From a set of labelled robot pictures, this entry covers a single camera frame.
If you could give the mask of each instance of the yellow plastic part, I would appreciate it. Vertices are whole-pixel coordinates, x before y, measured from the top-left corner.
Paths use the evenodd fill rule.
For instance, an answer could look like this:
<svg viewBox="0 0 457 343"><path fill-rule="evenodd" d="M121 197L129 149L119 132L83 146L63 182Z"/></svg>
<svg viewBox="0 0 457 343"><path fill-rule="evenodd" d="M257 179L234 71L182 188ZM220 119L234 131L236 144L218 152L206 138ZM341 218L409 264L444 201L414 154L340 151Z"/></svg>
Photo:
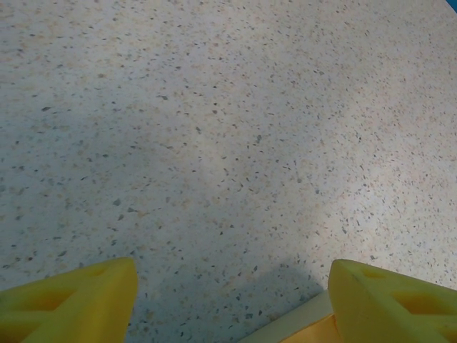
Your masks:
<svg viewBox="0 0 457 343"><path fill-rule="evenodd" d="M333 314L292 334L281 343L343 343Z"/></svg>
<svg viewBox="0 0 457 343"><path fill-rule="evenodd" d="M123 342L138 289L120 258L0 292L0 342Z"/></svg>
<svg viewBox="0 0 457 343"><path fill-rule="evenodd" d="M354 261L333 261L328 292L345 343L456 343L457 291Z"/></svg>

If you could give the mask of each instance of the yellow plastic object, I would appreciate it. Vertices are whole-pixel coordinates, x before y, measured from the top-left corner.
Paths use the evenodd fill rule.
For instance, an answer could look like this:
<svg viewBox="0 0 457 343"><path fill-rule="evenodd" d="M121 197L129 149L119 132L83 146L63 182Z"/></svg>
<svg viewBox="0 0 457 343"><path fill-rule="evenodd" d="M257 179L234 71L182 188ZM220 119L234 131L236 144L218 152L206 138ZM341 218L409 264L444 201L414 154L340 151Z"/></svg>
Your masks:
<svg viewBox="0 0 457 343"><path fill-rule="evenodd" d="M456 343L457 291L348 260L328 292L345 343Z"/></svg>
<svg viewBox="0 0 457 343"><path fill-rule="evenodd" d="M0 342L123 342L138 278L120 258L0 292Z"/></svg>
<svg viewBox="0 0 457 343"><path fill-rule="evenodd" d="M333 314L292 334L281 343L343 343Z"/></svg>

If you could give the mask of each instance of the blue object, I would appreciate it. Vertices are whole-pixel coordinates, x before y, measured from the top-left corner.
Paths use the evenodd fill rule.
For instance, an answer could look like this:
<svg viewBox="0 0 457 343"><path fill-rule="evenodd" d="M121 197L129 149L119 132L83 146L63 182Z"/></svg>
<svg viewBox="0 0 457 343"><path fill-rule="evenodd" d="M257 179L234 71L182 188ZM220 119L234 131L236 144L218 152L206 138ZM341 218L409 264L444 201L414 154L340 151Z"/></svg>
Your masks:
<svg viewBox="0 0 457 343"><path fill-rule="evenodd" d="M447 1L451 5L451 7L454 9L454 11L457 12L457 0L447 0Z"/></svg>

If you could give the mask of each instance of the speckled floor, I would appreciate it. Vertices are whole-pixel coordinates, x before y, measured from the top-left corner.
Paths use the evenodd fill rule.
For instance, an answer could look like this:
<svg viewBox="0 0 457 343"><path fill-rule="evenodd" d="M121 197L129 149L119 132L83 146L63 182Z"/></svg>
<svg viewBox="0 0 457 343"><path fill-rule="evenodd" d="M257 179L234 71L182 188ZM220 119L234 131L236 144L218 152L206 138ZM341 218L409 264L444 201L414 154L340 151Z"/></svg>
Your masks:
<svg viewBox="0 0 457 343"><path fill-rule="evenodd" d="M456 288L444 0L1 8L0 289L132 256L127 342L227 342L335 258Z"/></svg>

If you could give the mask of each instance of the gray floor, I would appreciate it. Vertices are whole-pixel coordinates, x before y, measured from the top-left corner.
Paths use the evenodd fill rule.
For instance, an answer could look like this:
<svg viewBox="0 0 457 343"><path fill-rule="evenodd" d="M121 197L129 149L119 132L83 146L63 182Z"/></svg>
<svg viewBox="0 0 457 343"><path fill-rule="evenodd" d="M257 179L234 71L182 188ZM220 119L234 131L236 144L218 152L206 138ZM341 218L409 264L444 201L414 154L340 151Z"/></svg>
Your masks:
<svg viewBox="0 0 457 343"><path fill-rule="evenodd" d="M0 289L132 256L127 342L227 342L337 258L456 287L444 0L2 7Z"/></svg>

